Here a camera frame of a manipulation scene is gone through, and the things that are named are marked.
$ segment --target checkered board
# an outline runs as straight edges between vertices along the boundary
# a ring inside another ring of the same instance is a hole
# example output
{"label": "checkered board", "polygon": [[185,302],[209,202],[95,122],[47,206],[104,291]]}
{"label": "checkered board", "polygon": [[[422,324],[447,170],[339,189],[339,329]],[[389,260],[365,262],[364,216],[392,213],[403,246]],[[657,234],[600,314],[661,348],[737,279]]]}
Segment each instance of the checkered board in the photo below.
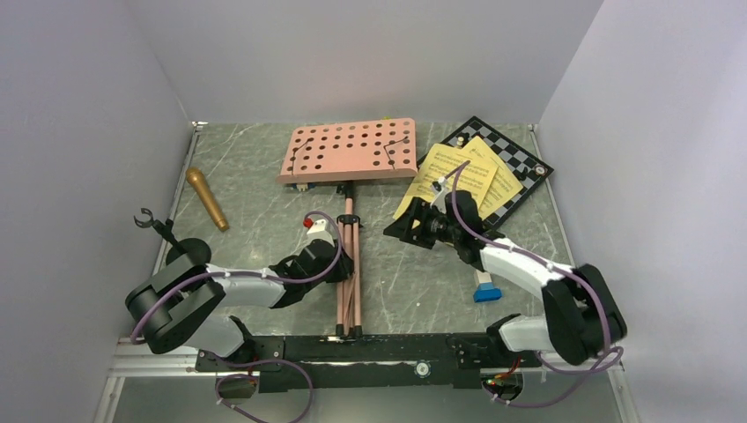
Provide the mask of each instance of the checkered board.
{"label": "checkered board", "polygon": [[[476,116],[472,116],[464,125],[441,141],[441,144],[456,147],[457,138],[463,137],[466,145],[474,136],[480,136],[493,152],[506,162],[508,168],[524,186],[514,198],[484,220],[487,227],[497,228],[550,176],[553,169]],[[418,160],[418,166],[423,160],[425,157]]]}

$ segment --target gray wall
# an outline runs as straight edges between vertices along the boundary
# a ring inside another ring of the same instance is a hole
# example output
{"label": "gray wall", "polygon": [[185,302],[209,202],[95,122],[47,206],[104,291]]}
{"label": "gray wall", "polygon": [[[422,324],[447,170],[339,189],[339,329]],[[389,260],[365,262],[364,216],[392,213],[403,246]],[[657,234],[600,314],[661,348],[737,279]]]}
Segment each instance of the gray wall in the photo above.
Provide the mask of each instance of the gray wall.
{"label": "gray wall", "polygon": [[607,0],[542,121],[643,421],[744,421],[747,3]]}
{"label": "gray wall", "polygon": [[191,125],[119,1],[3,1],[0,420],[91,421]]}
{"label": "gray wall", "polygon": [[601,3],[129,0],[208,122],[538,122]]}

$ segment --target marble table top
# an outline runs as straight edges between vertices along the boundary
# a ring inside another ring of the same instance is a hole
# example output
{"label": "marble table top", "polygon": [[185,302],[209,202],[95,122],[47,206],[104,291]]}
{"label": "marble table top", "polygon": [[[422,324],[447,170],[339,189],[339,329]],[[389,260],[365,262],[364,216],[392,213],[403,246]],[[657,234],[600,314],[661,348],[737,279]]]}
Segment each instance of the marble table top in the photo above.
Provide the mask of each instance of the marble table top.
{"label": "marble table top", "polygon": [[[418,157],[460,123],[417,122]],[[210,244],[211,262],[234,269],[261,269],[296,251],[311,210],[335,217],[344,199],[332,186],[307,192],[275,183],[293,130],[284,123],[207,124],[198,138],[191,166],[200,168],[230,224],[219,232],[188,184],[174,218],[178,239],[197,237]],[[493,125],[530,152],[536,152],[526,125]],[[360,232],[361,292],[365,333],[438,333],[484,331],[505,315],[538,315],[541,304],[506,280],[498,301],[475,303],[473,269],[450,247],[422,249],[384,236],[410,180],[356,183]],[[551,193],[546,185],[500,227],[517,244],[559,263],[569,263]],[[287,308],[221,308],[238,316],[256,335],[334,334],[337,297],[333,285],[322,284],[303,301]]]}

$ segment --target yellow paper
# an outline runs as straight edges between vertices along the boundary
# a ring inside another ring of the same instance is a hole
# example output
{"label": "yellow paper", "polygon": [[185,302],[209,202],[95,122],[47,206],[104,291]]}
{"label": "yellow paper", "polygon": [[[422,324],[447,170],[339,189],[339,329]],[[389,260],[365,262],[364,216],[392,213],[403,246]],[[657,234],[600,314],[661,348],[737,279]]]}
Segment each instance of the yellow paper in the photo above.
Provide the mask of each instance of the yellow paper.
{"label": "yellow paper", "polygon": [[498,168],[483,202],[478,202],[480,218],[485,219],[521,191],[521,182],[481,137],[473,137],[462,149],[469,155],[492,161]]}
{"label": "yellow paper", "polygon": [[[413,197],[420,197],[428,202],[433,201],[435,197],[431,190],[433,181],[438,181],[441,176],[445,176],[467,160],[470,160],[470,164],[462,171],[457,188],[469,191],[476,204],[481,204],[498,167],[490,160],[480,159],[464,150],[436,144],[431,147],[431,151],[425,156],[418,174],[404,194],[402,202],[395,211],[395,219],[402,216],[402,213],[407,210]],[[453,182],[454,178],[449,178],[447,182],[449,189],[451,189]]]}

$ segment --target purple cable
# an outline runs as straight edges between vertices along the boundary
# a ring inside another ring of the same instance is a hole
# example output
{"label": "purple cable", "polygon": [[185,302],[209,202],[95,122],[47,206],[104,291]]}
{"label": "purple cable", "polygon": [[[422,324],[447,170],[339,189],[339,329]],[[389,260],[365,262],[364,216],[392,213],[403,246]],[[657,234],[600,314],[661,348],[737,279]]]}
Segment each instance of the purple cable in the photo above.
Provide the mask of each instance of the purple cable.
{"label": "purple cable", "polygon": [[[288,279],[288,278],[280,278],[278,276],[271,276],[266,275],[266,279],[268,280],[274,280],[276,282],[285,282],[287,284],[307,284],[309,282],[315,282],[321,278],[324,278],[327,273],[330,273],[332,269],[335,267],[337,262],[340,260],[340,256],[343,254],[343,243],[342,243],[342,235],[340,234],[340,229],[337,227],[337,224],[335,223],[335,220],[333,220],[327,213],[323,211],[310,211],[306,213],[306,216],[304,216],[304,219],[308,218],[309,216],[319,215],[325,218],[332,227],[335,228],[335,235],[337,236],[337,252],[335,253],[335,258],[332,260],[332,263],[327,266],[327,269],[324,269],[322,273],[319,273],[316,276],[312,276],[311,278],[305,278],[305,279]],[[258,271],[231,271],[231,275],[233,276],[256,276],[258,278],[261,278],[263,275],[262,273]],[[158,301],[156,301],[155,304],[153,304],[153,307],[151,307],[143,317],[140,318],[140,321],[137,322],[135,325],[135,329],[132,331],[131,334],[129,334],[129,341],[132,342],[134,345],[141,345],[145,343],[144,339],[137,339],[142,333],[143,328],[145,327],[145,324],[148,323],[149,320],[151,320],[151,317],[153,317],[153,314],[155,314],[156,310],[158,310],[161,306],[164,305],[166,301],[168,301],[171,297],[175,296],[180,290],[184,289],[186,286],[190,286],[194,284],[195,282],[199,282],[206,278],[212,278],[212,277],[224,277],[226,274],[222,271],[213,271],[213,272],[205,272],[200,273],[199,275],[195,275],[191,278],[187,278],[184,281],[182,281],[177,286],[171,288],[164,296],[159,298]]]}
{"label": "purple cable", "polygon": [[[297,423],[297,422],[301,421],[304,417],[306,417],[306,415],[308,414],[308,411],[311,410],[311,404],[314,402],[314,385],[311,383],[311,376],[309,376],[308,373],[306,372],[306,370],[304,370],[303,367],[299,366],[298,364],[293,363],[293,362],[288,361],[288,360],[281,360],[281,359],[258,360],[258,361],[252,361],[251,363],[233,364],[233,363],[229,363],[229,362],[223,360],[222,358],[220,358],[218,356],[216,356],[216,357],[218,358],[219,361],[222,361],[224,364],[229,365],[231,367],[253,367],[253,366],[260,366],[262,364],[282,364],[282,365],[285,365],[285,366],[290,366],[290,367],[295,368],[296,370],[299,371],[299,373],[301,373],[301,375],[304,376],[304,378],[306,379],[306,382],[308,384],[308,401],[306,402],[306,407],[303,409],[303,411],[301,412],[301,414],[299,414],[299,417],[291,420],[288,423]],[[256,378],[254,376],[252,376],[252,375],[244,375],[244,374],[228,375],[228,376],[224,376],[224,377],[220,378],[218,380],[218,382],[215,384],[215,396],[218,399],[218,402],[220,404],[223,404],[226,407],[230,408],[231,410],[234,410],[235,412],[239,413],[240,415],[246,417],[247,419],[251,419],[251,420],[255,421],[256,423],[268,423],[265,420],[259,419],[259,418],[255,417],[254,415],[249,414],[244,409],[242,409],[240,407],[237,407],[234,404],[229,403],[223,397],[220,396],[220,385],[223,382],[225,382],[225,381],[227,381],[229,379],[247,379],[247,380],[250,380],[250,381],[256,380]]]}
{"label": "purple cable", "polygon": [[[457,169],[453,170],[452,172],[449,172],[449,174],[448,174],[448,176],[450,176],[451,174],[454,175],[454,184],[452,185],[452,190],[451,190],[451,206],[452,206],[452,210],[454,211],[454,216],[456,217],[456,220],[459,222],[459,224],[462,226],[462,228],[464,228],[464,230],[467,231],[468,234],[474,236],[476,239],[484,242],[487,245],[492,245],[493,247],[498,248],[498,249],[510,250],[510,247],[507,246],[506,244],[501,244],[499,242],[496,242],[496,241],[493,241],[493,240],[489,240],[489,239],[485,238],[484,236],[482,236],[481,234],[478,234],[475,231],[473,231],[469,226],[467,226],[467,224],[464,222],[464,219],[462,219],[462,216],[459,214],[459,209],[456,207],[456,185],[457,185],[457,183],[459,181],[459,177],[462,175],[462,171],[464,170],[464,168],[466,168],[469,165],[469,163],[470,163],[469,160],[465,161]],[[547,260],[543,259],[542,257],[538,256],[537,254],[534,254],[531,251],[528,251],[526,249],[514,247],[513,252],[516,252],[516,253],[519,253],[519,254],[521,254],[523,256],[526,256],[526,257],[528,257],[528,258],[536,261],[537,263],[540,263],[542,266],[547,266],[548,263],[549,263]],[[596,293],[594,292],[594,289],[587,283],[587,281],[583,280],[583,278],[580,278],[580,277],[576,276],[575,274],[573,274],[570,271],[565,271],[565,270],[560,269],[558,267],[553,267],[552,270],[556,271],[557,273],[560,273],[561,275],[563,275],[563,276],[565,276],[567,278],[570,278],[572,281],[576,282],[577,284],[579,284],[579,286],[581,286],[582,288],[584,288],[584,290],[586,290],[586,292],[588,293],[589,297],[591,298],[591,301],[594,303],[594,307],[596,308],[596,312],[599,314],[599,321],[600,321],[600,324],[602,325],[603,353],[599,357],[599,359],[594,363],[594,365],[592,367],[590,367],[589,369],[586,369],[586,370],[563,370],[563,369],[559,369],[557,367],[554,367],[553,365],[551,365],[547,361],[545,361],[538,354],[537,358],[540,360],[540,362],[542,362],[542,364],[544,366],[546,366],[550,370],[552,370],[554,372],[557,372],[557,373],[559,373],[561,375],[580,375],[581,377],[579,377],[578,380],[576,382],[574,382],[573,385],[571,385],[571,387],[566,392],[562,393],[561,395],[559,395],[555,399],[552,399],[550,401],[546,401],[544,403],[539,403],[539,404],[511,404],[512,406],[515,406],[515,407],[519,407],[519,408],[542,408],[542,407],[547,407],[547,406],[556,404],[556,403],[558,403],[558,402],[566,399],[574,391],[576,391],[581,386],[581,384],[584,383],[584,381],[586,381],[586,379],[590,375],[592,375],[594,373],[602,372],[604,370],[607,370],[608,368],[610,368],[610,367],[614,366],[615,364],[617,364],[620,361],[620,359],[622,358],[622,355],[623,355],[623,347],[622,346],[615,346],[615,347],[611,346],[612,341],[611,341],[611,336],[610,336],[610,323],[607,320],[607,315],[604,314],[604,312],[603,312],[602,301],[599,299],[599,296],[596,295]],[[612,353],[617,353],[617,355],[615,356],[615,358],[610,363],[607,363],[607,364],[605,364],[605,365],[603,365],[603,366],[600,367],[600,365],[602,364],[602,361],[604,361],[604,359],[606,359]],[[486,392],[490,393],[490,391],[485,386],[483,386],[483,389]],[[510,404],[509,402],[504,401],[504,400],[502,400],[500,398],[495,398],[495,399],[497,401],[502,402],[503,404]]]}

